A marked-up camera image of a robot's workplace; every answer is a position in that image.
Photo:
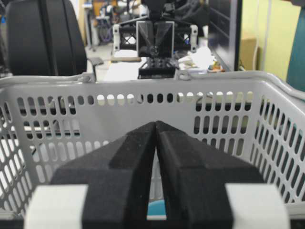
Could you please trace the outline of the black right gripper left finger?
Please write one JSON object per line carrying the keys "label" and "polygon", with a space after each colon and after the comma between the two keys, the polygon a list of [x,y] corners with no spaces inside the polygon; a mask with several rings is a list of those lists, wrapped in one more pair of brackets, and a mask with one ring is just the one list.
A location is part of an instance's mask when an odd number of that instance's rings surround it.
{"label": "black right gripper left finger", "polygon": [[67,162],[38,186],[26,229],[128,229],[145,226],[156,146],[149,122]]}

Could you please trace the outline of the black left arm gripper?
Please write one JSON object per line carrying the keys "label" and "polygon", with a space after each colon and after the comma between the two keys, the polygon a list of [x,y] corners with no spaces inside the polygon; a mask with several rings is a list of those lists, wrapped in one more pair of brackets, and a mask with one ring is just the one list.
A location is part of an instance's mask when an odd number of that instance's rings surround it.
{"label": "black left arm gripper", "polygon": [[139,79],[174,78],[179,72],[174,56],[179,51],[196,52],[198,26],[176,17],[174,0],[146,0],[144,5],[145,15],[113,25],[113,49],[134,50],[146,59]]}

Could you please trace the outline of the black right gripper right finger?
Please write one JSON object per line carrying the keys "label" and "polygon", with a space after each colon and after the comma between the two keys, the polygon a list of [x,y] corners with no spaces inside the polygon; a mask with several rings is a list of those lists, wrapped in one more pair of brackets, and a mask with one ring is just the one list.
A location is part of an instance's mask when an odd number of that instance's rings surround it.
{"label": "black right gripper right finger", "polygon": [[167,218],[189,229],[288,229],[275,185],[259,170],[161,121],[156,122]]}

